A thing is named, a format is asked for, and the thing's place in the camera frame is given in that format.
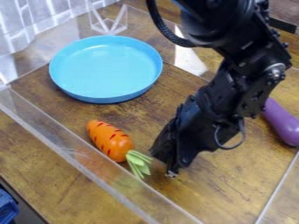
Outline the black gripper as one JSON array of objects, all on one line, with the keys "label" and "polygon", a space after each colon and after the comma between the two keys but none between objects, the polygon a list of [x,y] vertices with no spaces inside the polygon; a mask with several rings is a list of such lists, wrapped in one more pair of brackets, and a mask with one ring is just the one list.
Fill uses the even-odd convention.
[{"label": "black gripper", "polygon": [[150,155],[166,164],[165,176],[174,179],[202,151],[232,150],[241,142],[227,145],[241,132],[241,119],[217,114],[211,98],[201,90],[177,108],[176,117],[157,135]]}]

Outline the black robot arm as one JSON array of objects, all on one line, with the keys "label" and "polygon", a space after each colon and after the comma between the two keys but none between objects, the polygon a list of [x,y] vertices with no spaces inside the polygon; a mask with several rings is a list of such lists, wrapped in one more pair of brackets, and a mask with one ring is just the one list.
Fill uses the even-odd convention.
[{"label": "black robot arm", "polygon": [[292,66],[287,44],[268,26],[269,0],[173,0],[181,9],[185,38],[165,26],[154,0],[145,0],[160,33],[177,46],[207,47],[223,57],[208,85],[176,109],[150,147],[177,176],[202,151],[228,150],[245,134],[244,119],[265,110],[267,98]]}]

